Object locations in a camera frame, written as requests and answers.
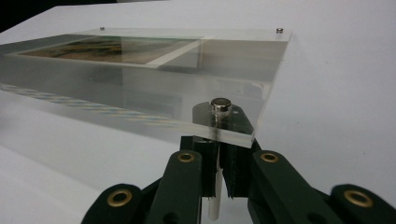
clear acrylic sheet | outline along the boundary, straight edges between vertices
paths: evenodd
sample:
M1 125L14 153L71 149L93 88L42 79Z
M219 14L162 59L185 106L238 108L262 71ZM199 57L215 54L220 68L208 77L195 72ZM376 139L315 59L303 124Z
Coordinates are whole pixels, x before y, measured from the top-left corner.
M0 46L0 87L250 147L290 36L287 30L106 28L47 37ZM194 107L205 103L210 114L209 102L219 97L241 108L251 128L194 122L201 116L192 114Z

printed image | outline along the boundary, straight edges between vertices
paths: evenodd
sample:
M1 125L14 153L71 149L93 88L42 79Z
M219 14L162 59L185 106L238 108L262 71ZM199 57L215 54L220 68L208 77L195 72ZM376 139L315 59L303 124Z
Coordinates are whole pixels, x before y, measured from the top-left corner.
M163 63L179 56L173 51L187 48L195 41L197 40L97 36L70 44L28 51L21 55L107 63L150 64L155 60Z

photograph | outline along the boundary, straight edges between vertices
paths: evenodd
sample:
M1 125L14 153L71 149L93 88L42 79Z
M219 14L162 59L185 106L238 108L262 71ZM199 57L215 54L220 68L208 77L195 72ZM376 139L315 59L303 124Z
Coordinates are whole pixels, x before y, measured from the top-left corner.
M199 39L96 36L19 53L51 59L157 67L200 45Z

metal screw head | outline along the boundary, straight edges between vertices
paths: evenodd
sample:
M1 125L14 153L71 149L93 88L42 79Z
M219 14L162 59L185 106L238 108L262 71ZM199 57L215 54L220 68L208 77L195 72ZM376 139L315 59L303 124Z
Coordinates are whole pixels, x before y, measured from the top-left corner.
M228 112L231 109L231 101L226 98L216 98L210 102L213 112Z

white table surface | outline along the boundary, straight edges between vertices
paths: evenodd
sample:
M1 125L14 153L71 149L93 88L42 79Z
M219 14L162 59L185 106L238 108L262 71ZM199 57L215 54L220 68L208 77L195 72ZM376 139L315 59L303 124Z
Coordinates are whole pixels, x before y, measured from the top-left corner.
M156 1L55 7L0 44L102 26L291 29L256 138L316 189L351 183L396 206L395 22L392 0ZM0 91L0 223L79 223L104 189L153 182L181 134L147 131ZM218 223L251 223L223 193Z

